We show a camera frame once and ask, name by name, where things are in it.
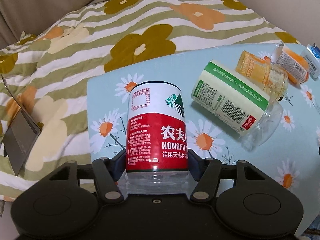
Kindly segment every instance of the table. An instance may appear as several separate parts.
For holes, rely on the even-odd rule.
[[[296,53],[305,48],[288,44]],[[125,146],[125,129],[128,112],[128,90],[143,81],[171,82],[182,91],[187,135],[195,130],[215,133],[211,154],[223,163],[233,164],[236,160],[247,160],[268,176],[293,192],[302,202],[303,220],[296,232],[300,235],[319,214],[320,205],[320,82],[309,79],[301,88],[289,85],[286,98],[280,104],[284,109],[282,122],[275,133],[263,145],[252,152],[244,150],[236,140],[236,133],[201,106],[192,104],[191,91],[206,64],[215,59],[234,69],[241,52],[246,50],[257,56],[270,54],[276,44],[240,44],[183,52],[166,57],[140,62],[92,78],[88,82],[87,104],[89,137],[92,142],[92,160],[106,156],[112,158]],[[107,136],[99,133],[100,124],[108,120],[112,126],[103,127]],[[188,148],[201,157],[209,157],[208,151],[200,149],[190,140]],[[221,184],[222,189],[228,184]]]

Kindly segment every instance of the metal screw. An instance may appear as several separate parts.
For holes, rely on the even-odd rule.
[[[207,199],[209,197],[209,194],[204,191],[198,191],[193,193],[193,197],[196,199],[203,200],[203,199]]]
[[[116,191],[110,191],[104,195],[107,199],[114,200],[121,197],[121,194]]]

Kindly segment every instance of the green label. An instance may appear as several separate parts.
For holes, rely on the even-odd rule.
[[[257,105],[263,111],[267,109],[269,103],[268,100],[266,100],[262,95],[260,95],[251,87],[249,87],[247,84],[243,83],[241,80],[237,79],[235,76],[230,74],[228,71],[218,67],[212,62],[209,62],[208,65],[204,68],[204,70],[216,76],[217,78],[225,82],[227,85],[243,94],[246,98],[248,98],[251,102]]]
[[[198,85],[197,85],[197,87],[196,87],[196,89],[195,89],[195,92],[193,93],[193,96],[194,96],[195,98],[197,97],[197,95],[198,95],[198,93],[199,93],[199,90],[200,90],[202,84],[203,84],[203,81],[202,81],[202,80],[199,80],[199,83],[198,83]]]

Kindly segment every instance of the bedsheet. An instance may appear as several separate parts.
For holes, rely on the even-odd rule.
[[[68,13],[41,35],[23,33],[0,51],[0,73],[43,131],[17,177],[1,146],[0,199],[13,201],[68,160],[91,162],[89,78],[189,50],[280,40],[298,43],[237,0],[110,0]],[[0,85],[1,137],[17,111]]]

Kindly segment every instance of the red label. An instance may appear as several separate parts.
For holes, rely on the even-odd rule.
[[[247,121],[245,121],[245,123],[242,125],[242,127],[243,127],[244,129],[248,130],[248,129],[251,127],[251,125],[253,125],[253,123],[255,122],[255,120],[256,120],[256,119],[255,119],[252,115],[250,115],[250,116],[248,117]]]
[[[186,125],[174,117],[148,113],[128,120],[126,170],[187,170]]]

